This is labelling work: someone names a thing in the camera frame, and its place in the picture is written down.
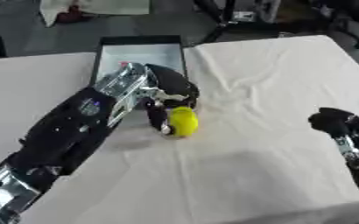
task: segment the robotic arm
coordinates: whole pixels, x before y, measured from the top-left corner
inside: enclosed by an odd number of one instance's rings
[[[359,188],[359,116],[336,108],[320,108],[309,122],[312,128],[326,132],[336,141]]]
[[[93,87],[85,87],[38,121],[20,139],[21,150],[0,164],[0,223],[18,223],[19,214],[61,176],[71,175],[139,103],[151,125],[166,124],[165,108],[194,107],[197,87],[173,70],[124,64]]]

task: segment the tennis ball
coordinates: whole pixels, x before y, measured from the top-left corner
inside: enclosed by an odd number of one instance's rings
[[[175,129],[174,136],[189,137],[199,127],[196,114],[189,107],[174,108],[168,116],[169,124]]]

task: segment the table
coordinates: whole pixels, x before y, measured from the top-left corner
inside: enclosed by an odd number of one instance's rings
[[[0,161],[88,83],[94,56],[0,59]],[[318,107],[359,115],[359,65],[333,40],[199,45],[186,59],[201,90],[197,133],[172,140],[132,112],[21,223],[289,223],[246,221],[359,201],[334,142],[307,123]]]

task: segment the floor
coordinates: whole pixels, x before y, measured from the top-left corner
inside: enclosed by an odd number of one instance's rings
[[[192,0],[151,0],[151,14],[96,17],[78,24],[46,28],[39,15],[39,0],[8,0],[0,6],[0,34],[10,56],[91,52],[101,36],[179,34],[192,46],[214,27],[204,14],[195,12]],[[359,24],[352,24],[359,34]],[[256,33],[225,35],[219,41],[263,39]],[[336,34],[336,42],[359,63],[351,39]]]

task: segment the silver metal plate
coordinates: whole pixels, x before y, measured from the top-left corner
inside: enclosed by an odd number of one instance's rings
[[[18,220],[40,192],[17,179],[7,165],[0,166],[0,223]]]

